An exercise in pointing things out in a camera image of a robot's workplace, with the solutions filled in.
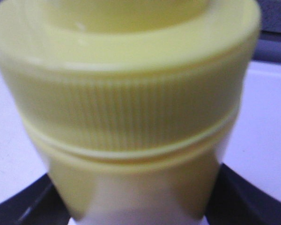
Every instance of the black object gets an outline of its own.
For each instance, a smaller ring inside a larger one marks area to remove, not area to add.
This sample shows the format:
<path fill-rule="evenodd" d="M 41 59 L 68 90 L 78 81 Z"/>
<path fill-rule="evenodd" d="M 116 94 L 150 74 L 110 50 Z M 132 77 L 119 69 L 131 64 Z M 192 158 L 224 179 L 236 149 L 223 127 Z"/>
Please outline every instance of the black object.
<path fill-rule="evenodd" d="M 0 225 L 67 225 L 69 219 L 46 174 L 0 204 Z"/>
<path fill-rule="evenodd" d="M 281 202 L 222 165 L 206 217 L 210 225 L 281 225 Z M 0 204 L 0 225 L 67 225 L 69 219 L 47 175 Z"/>
<path fill-rule="evenodd" d="M 206 217 L 210 225 L 281 225 L 281 202 L 222 165 Z"/>

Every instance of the yellow bottle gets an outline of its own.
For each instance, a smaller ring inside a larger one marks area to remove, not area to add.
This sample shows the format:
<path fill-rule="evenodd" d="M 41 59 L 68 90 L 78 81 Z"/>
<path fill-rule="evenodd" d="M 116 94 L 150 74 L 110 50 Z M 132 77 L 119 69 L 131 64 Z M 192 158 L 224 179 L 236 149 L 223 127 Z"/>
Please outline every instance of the yellow bottle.
<path fill-rule="evenodd" d="M 253 0 L 0 4 L 0 70 L 78 224 L 200 222 L 259 23 Z"/>

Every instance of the bottle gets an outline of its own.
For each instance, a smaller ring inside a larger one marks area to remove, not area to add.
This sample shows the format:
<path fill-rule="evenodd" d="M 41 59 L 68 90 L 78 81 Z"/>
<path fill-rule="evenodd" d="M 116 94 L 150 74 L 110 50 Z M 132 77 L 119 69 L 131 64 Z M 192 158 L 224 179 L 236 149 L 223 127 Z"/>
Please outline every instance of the bottle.
<path fill-rule="evenodd" d="M 77 224 L 199 224 L 259 27 L 253 0 L 0 4 L 2 76 Z"/>

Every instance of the bottle neck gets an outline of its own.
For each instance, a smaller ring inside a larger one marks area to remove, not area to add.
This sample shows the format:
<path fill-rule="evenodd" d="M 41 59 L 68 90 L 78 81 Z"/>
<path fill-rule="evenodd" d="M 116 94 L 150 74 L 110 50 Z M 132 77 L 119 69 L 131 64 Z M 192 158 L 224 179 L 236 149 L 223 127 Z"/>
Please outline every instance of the bottle neck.
<path fill-rule="evenodd" d="M 46 19 L 67 29 L 121 33 L 156 30 L 199 14 L 209 0 L 46 0 Z"/>

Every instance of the white surface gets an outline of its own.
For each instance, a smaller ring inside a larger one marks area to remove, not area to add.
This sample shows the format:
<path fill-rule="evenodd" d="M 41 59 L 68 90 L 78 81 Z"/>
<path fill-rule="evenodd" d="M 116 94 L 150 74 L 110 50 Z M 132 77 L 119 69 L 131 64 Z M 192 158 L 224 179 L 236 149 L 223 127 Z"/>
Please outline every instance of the white surface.
<path fill-rule="evenodd" d="M 250 64 L 241 112 L 224 162 L 281 201 L 281 65 Z M 45 168 L 0 77 L 0 202 L 43 173 Z"/>

